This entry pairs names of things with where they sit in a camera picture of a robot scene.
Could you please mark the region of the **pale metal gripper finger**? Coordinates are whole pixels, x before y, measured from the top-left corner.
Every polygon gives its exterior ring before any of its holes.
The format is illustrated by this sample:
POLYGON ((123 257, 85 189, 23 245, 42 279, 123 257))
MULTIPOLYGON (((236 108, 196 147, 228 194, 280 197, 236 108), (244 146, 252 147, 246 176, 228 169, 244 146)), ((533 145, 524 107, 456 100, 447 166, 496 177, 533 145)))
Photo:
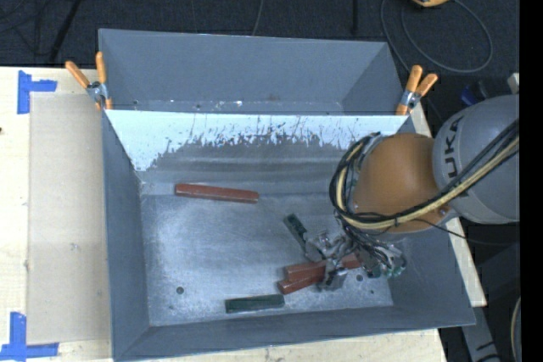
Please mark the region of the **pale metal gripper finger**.
POLYGON ((349 270, 344 267, 338 267, 333 269, 325 269, 325 274, 317 284, 317 288, 320 291, 336 291, 339 290, 346 280, 349 270))
POLYGON ((305 239, 305 256, 312 262, 332 259, 336 255, 337 246, 337 237, 331 237, 326 231, 321 231, 305 239))

